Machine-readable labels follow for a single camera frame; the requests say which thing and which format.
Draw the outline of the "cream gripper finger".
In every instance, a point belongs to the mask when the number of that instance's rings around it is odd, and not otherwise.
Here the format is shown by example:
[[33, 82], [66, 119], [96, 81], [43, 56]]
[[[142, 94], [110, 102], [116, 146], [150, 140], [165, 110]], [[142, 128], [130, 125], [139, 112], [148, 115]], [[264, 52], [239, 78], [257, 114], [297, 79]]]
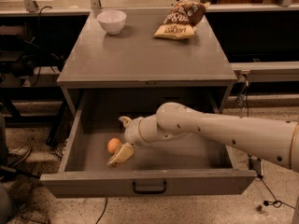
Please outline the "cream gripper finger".
[[134, 152], [135, 147], [132, 144], [121, 144], [109, 159], [107, 166], [117, 167], [118, 165], [128, 161], [133, 156]]
[[119, 117], [119, 121], [122, 123], [124, 128], [129, 128], [132, 125], [132, 119], [127, 116]]

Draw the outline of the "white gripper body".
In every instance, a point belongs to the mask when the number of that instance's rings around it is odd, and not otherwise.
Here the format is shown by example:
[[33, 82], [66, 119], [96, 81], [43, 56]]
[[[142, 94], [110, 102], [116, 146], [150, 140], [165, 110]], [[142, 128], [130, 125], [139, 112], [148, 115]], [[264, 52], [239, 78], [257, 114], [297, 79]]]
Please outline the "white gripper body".
[[155, 115], [133, 119], [132, 125], [125, 128], [125, 141], [132, 145], [147, 146], [154, 142], [172, 141], [185, 137], [186, 133], [170, 133], [157, 123]]

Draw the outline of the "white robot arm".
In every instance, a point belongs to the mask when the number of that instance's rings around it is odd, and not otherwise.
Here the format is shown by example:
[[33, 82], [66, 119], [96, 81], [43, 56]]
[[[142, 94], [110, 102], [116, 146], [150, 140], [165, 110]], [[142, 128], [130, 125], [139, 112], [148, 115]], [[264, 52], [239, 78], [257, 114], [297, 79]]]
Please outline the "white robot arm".
[[272, 119], [203, 113], [178, 103], [165, 103], [155, 114], [130, 119], [119, 117], [125, 142], [107, 163], [129, 160], [136, 145], [170, 141], [197, 133], [276, 165], [299, 172], [299, 123]]

